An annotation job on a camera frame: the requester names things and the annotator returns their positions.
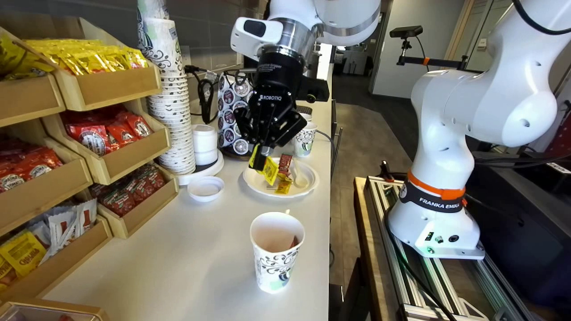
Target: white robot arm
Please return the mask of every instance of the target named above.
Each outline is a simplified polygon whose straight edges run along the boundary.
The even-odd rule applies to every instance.
[[[533,24],[561,33],[545,35]],[[569,27],[567,0],[513,0],[490,40],[494,63],[487,74],[437,70],[415,83],[419,147],[388,216],[388,229],[399,241],[422,258],[483,258],[478,225],[462,202],[474,167],[465,136],[520,147],[547,131],[556,111],[547,76],[571,40]]]
[[[305,127],[296,92],[315,42],[358,45],[378,22],[379,0],[271,0],[267,20],[235,22],[231,51],[258,63],[247,109],[235,113],[240,134],[258,147],[255,170]]]

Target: white table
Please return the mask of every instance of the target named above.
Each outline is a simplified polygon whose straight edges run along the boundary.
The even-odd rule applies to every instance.
[[[310,104],[315,129],[329,136],[331,104]],[[317,188],[292,202],[263,200],[224,161],[222,195],[194,204],[185,190],[128,240],[112,240],[44,299],[96,306],[114,321],[326,321],[329,249],[329,142],[315,138],[305,159]],[[256,290],[249,222],[285,211],[305,225],[305,245],[288,288]]]

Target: white bowl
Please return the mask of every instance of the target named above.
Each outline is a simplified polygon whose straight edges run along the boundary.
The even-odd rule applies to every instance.
[[[215,200],[224,188],[219,177],[196,177],[189,183],[187,193],[194,202],[206,204]]]

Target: stacked paper cups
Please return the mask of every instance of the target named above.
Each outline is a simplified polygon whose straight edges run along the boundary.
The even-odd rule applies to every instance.
[[[149,115],[169,131],[171,147],[158,158],[178,177],[196,170],[189,109],[189,88],[183,74],[174,22],[167,19],[164,0],[139,0],[139,45],[158,68],[162,93],[149,97]]]

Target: orange stripe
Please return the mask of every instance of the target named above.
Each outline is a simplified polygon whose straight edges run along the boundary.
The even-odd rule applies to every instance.
[[[413,177],[410,172],[406,174],[408,183],[412,183],[413,186],[437,195],[440,200],[458,200],[463,197],[463,190],[438,190],[433,186],[424,184],[422,181],[419,181],[417,177]]]

